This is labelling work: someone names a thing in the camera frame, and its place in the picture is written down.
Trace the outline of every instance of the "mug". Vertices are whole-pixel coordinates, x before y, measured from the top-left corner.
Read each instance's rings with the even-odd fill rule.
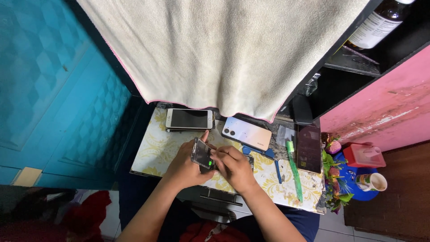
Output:
[[[357,186],[367,192],[367,191],[385,191],[387,189],[387,180],[385,177],[379,173],[362,174],[355,178],[355,183]]]

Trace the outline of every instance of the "white towel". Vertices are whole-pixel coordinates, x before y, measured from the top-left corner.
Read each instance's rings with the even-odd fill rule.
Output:
[[[368,1],[78,0],[147,103],[269,122]]]

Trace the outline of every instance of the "dark smartphone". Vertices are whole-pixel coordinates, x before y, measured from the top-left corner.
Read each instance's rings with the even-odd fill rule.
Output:
[[[191,161],[200,165],[201,173],[215,169],[215,163],[210,156],[211,148],[201,139],[195,137],[193,150],[191,151]]]
[[[298,128],[297,168],[321,173],[321,129],[312,125]]]

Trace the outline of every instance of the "smartphone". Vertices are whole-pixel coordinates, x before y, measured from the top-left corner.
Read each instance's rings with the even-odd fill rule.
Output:
[[[320,174],[322,162],[320,128],[299,125],[297,136],[297,168]]]
[[[166,128],[210,130],[213,118],[211,110],[167,109]]]
[[[210,158],[211,147],[201,139],[195,137],[191,150],[191,161],[200,165],[200,172],[205,173],[215,169],[215,162]]]
[[[262,151],[269,148],[272,132],[237,118],[227,118],[221,135]]]

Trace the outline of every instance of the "blue plate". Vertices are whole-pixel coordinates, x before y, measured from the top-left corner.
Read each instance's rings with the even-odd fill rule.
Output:
[[[343,152],[340,152],[337,154],[334,158],[334,161],[344,161],[345,156]],[[340,170],[340,176],[344,177],[341,178],[342,180],[345,180],[350,187],[351,193],[354,194],[352,199],[358,200],[358,201],[369,201],[376,197],[376,195],[379,193],[379,191],[368,191],[365,192],[361,190],[357,184],[352,180],[352,174],[349,173],[349,171],[355,172],[356,176],[361,174],[369,174],[369,173],[378,173],[378,170],[376,168],[357,168],[357,167],[349,167],[346,164],[341,164],[340,167],[342,167],[342,170]]]

